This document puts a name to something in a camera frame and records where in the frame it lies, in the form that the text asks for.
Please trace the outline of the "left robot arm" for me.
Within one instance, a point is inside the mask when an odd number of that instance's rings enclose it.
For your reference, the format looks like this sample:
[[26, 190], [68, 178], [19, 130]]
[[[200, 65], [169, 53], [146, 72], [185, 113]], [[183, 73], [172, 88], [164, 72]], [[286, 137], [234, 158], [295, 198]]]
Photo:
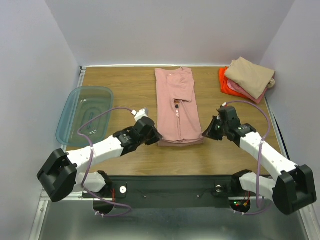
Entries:
[[37, 174], [45, 192], [52, 202], [59, 202], [71, 193], [82, 191], [88, 169], [105, 160], [122, 157], [134, 152], [143, 144], [159, 142], [161, 134], [150, 118], [143, 116], [134, 126], [117, 131], [107, 139], [69, 152], [54, 150]]

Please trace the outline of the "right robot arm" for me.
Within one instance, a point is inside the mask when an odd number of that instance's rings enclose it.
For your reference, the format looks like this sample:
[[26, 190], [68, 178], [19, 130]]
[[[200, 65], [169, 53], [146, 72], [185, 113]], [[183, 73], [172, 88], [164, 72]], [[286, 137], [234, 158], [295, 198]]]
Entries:
[[314, 174], [307, 165], [297, 165], [284, 157], [250, 124], [242, 124], [236, 109], [223, 103], [213, 116], [203, 137], [221, 141], [226, 137], [257, 160], [257, 172], [240, 171], [232, 176], [231, 192], [255, 193], [271, 200], [277, 209], [290, 215], [317, 201]]

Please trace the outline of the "pink printed t-shirt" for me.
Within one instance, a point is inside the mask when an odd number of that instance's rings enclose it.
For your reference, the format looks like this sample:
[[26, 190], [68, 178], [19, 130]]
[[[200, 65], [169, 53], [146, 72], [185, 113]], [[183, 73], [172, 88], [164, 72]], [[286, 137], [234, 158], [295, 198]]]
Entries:
[[202, 128], [192, 70], [156, 68], [157, 130], [159, 147], [187, 147], [202, 144]]

